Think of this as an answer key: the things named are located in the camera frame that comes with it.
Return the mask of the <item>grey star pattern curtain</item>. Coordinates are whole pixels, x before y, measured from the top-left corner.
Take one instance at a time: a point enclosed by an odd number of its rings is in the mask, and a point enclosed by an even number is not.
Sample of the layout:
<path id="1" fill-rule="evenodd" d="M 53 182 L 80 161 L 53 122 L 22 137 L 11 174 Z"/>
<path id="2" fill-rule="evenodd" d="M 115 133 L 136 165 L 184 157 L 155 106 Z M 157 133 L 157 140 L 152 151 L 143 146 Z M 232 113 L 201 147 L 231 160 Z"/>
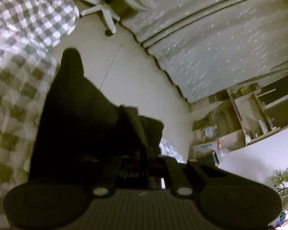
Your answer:
<path id="1" fill-rule="evenodd" d="M 121 23 L 191 103 L 288 69 L 288 0 L 156 0 Z"/>

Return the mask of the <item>black garment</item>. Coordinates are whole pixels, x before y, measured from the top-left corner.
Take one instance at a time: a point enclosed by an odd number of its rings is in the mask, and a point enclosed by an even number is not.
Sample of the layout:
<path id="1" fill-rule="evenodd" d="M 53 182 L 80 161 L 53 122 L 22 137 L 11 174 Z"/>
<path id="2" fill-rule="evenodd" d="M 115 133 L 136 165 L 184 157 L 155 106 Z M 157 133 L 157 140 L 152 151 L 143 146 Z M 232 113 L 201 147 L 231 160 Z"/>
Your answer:
<path id="1" fill-rule="evenodd" d="M 160 154 L 163 122 L 117 106 L 84 76 L 80 53 L 64 50 L 47 94 L 29 182 L 76 184 L 91 181 L 95 161 Z"/>

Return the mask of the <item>wooden storage shelf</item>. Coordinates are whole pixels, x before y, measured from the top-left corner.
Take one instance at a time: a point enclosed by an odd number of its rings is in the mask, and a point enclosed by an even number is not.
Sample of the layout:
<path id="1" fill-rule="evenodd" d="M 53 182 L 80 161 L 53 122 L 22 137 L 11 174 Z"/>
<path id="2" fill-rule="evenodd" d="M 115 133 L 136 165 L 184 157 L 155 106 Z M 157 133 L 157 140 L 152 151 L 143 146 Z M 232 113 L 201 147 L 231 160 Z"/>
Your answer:
<path id="1" fill-rule="evenodd" d="M 288 128 L 288 73 L 217 92 L 189 105 L 193 144 L 237 150 Z"/>

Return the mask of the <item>grey white checkered quilt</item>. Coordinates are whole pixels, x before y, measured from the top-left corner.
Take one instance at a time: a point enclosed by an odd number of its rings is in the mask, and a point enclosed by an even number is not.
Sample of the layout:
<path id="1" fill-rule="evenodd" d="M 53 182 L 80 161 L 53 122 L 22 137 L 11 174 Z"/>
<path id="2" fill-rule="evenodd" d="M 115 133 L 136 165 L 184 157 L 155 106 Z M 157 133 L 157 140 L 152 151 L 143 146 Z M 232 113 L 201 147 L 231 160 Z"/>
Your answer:
<path id="1" fill-rule="evenodd" d="M 46 95 L 59 69 L 51 49 L 79 18 L 73 0 L 0 0 L 0 229 L 3 198 L 28 180 Z"/>

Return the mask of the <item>white cardboard box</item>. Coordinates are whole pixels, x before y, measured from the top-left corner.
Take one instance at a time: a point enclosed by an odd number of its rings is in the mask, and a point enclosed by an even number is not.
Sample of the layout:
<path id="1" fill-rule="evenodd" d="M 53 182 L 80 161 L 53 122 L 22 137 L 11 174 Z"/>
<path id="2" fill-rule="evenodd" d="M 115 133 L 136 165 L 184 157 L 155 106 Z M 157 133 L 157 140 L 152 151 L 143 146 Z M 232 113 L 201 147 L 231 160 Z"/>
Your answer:
<path id="1" fill-rule="evenodd" d="M 216 152 L 219 149 L 220 141 L 215 140 L 203 144 L 194 145 L 192 147 L 193 158 L 199 159 Z"/>

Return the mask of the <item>green potted plant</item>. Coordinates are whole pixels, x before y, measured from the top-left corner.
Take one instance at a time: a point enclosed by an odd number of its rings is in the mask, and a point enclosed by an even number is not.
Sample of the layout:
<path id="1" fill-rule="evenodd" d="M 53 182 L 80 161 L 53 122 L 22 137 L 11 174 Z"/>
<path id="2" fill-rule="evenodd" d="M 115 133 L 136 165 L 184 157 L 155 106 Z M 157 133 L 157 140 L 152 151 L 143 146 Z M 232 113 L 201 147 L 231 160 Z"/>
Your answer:
<path id="1" fill-rule="evenodd" d="M 288 167 L 275 170 L 270 181 L 282 200 L 282 210 L 288 213 Z"/>

